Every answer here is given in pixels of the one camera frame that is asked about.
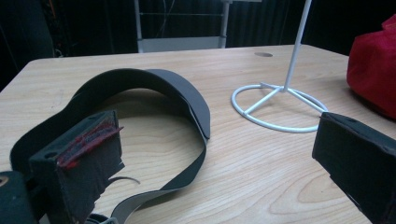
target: red fabric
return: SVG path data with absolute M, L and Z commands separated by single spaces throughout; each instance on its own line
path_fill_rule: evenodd
M 396 119 L 396 14 L 382 28 L 355 38 L 346 81 L 376 111 Z

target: wooden table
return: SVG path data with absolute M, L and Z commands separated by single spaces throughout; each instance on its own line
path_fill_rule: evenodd
M 268 52 L 273 57 L 255 53 Z M 211 139 L 194 182 L 173 200 L 141 209 L 131 223 L 368 223 L 368 219 L 311 157 L 316 133 L 282 133 L 243 119 L 231 105 L 239 87 L 283 85 L 292 46 L 124 54 L 30 62 L 0 93 L 0 170 L 9 170 L 13 144 L 65 107 L 89 78 L 110 69 L 162 68 L 190 81 L 211 112 Z M 333 113 L 360 120 L 396 138 L 396 124 L 363 106 L 346 83 L 348 57 L 303 46 L 290 86 L 311 94 Z M 247 107 L 266 90 L 246 91 Z M 98 200 L 95 212 L 109 216 L 127 196 L 159 189 L 200 152 L 198 134 L 163 96 L 127 91 L 100 109 L 117 108 L 126 164 L 119 181 Z M 318 123 L 318 112 L 280 94 L 256 116 L 281 125 Z

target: circular wire base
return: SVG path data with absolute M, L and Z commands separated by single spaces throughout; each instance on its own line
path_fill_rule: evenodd
M 264 96 L 262 99 L 260 99 L 259 102 L 257 102 L 256 104 L 254 104 L 250 108 L 248 108 L 247 110 L 243 110 L 238 105 L 235 98 L 239 92 L 250 90 L 250 89 L 272 89 L 272 91 L 270 93 L 268 93 L 266 96 Z M 319 100 L 315 99 L 314 97 L 312 97 L 306 93 L 303 93 L 301 91 L 297 91 L 294 89 L 286 89 L 285 90 L 283 86 L 270 85 L 270 84 L 266 84 L 266 83 L 261 83 L 260 85 L 249 85 L 249 86 L 241 87 L 241 88 L 235 90 L 231 97 L 231 101 L 232 101 L 232 104 L 233 104 L 233 107 L 235 108 L 235 110 L 239 114 L 241 114 L 244 118 L 246 118 L 256 124 L 259 124 L 263 127 L 269 128 L 269 129 L 273 129 L 273 130 L 277 130 L 277 131 L 281 131 L 281 132 L 287 132 L 287 133 L 309 133 L 309 132 L 314 132 L 318 129 L 318 125 L 312 126 L 312 127 L 305 127 L 305 128 L 292 128 L 292 127 L 279 126 L 279 125 L 275 125 L 273 123 L 269 123 L 269 122 L 266 122 L 266 121 L 263 121 L 260 119 L 256 119 L 250 115 L 251 112 L 253 112 L 256 108 L 258 108 L 260 105 L 265 103 L 271 97 L 275 96 L 278 92 L 282 92 L 282 93 L 287 92 L 287 93 L 293 95 L 297 99 L 303 101 L 307 105 L 316 109 L 319 113 L 328 111 L 328 109 L 326 108 L 326 106 L 323 103 L 321 103 Z

